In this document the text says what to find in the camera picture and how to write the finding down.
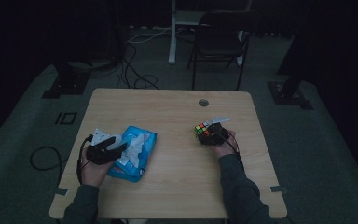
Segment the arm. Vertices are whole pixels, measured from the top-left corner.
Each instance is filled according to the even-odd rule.
[[[87,160],[86,149],[82,154],[82,185],[77,189],[74,201],[65,209],[63,223],[91,224],[98,214],[98,193],[106,172],[113,162],[97,165]]]
[[[231,132],[228,141],[235,145]],[[221,179],[223,187],[223,202],[232,223],[271,223],[269,207],[260,201],[260,192],[257,185],[246,177],[241,169],[233,149],[227,144],[214,146],[220,164]]]

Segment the hand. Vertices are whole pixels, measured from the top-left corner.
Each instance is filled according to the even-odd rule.
[[[229,133],[229,138],[228,138],[228,142],[234,146],[234,147],[238,147],[237,146],[237,142],[235,141],[234,137],[235,137],[235,132],[231,131],[231,130],[227,130]],[[228,155],[228,154],[234,154],[234,150],[232,149],[232,147],[227,143],[223,143],[220,146],[211,146],[211,149],[213,149],[214,153],[217,156],[217,159],[219,159],[222,156]]]
[[[91,185],[99,188],[103,183],[106,173],[112,166],[113,162],[108,162],[103,165],[97,165],[86,158],[87,148],[83,149],[81,166],[81,179],[83,185]]]

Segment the desk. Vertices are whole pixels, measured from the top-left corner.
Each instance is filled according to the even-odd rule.
[[[246,2],[245,10],[249,10],[252,0]],[[176,10],[176,0],[172,0],[172,18],[171,18],[171,44],[170,54],[168,56],[168,63],[175,64],[176,61],[176,25],[191,25],[197,26],[199,20],[205,12],[203,11],[186,11]],[[242,57],[237,58],[237,64],[241,66]]]
[[[209,105],[199,105],[200,99]],[[272,217],[286,207],[252,98],[238,91],[162,91],[97,89],[93,93],[65,167],[50,216],[62,218],[76,195],[76,160],[84,138],[100,128],[123,133],[129,125],[158,133],[142,179],[132,183],[107,176],[99,195],[99,218],[227,218],[214,153],[196,140],[193,129],[207,119],[230,117],[246,174],[260,188]]]

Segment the chair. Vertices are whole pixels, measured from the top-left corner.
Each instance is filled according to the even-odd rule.
[[[187,68],[193,62],[194,90],[197,62],[228,62],[226,68],[242,56],[240,75],[235,91],[240,88],[249,37],[260,21],[255,11],[215,11],[205,13],[195,28],[195,40]]]

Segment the blue package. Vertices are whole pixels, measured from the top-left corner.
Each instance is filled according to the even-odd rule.
[[[147,161],[157,140],[157,134],[129,126],[122,137],[120,144],[127,143],[127,149],[123,151],[122,157],[113,163],[107,174],[137,182],[146,170]]]

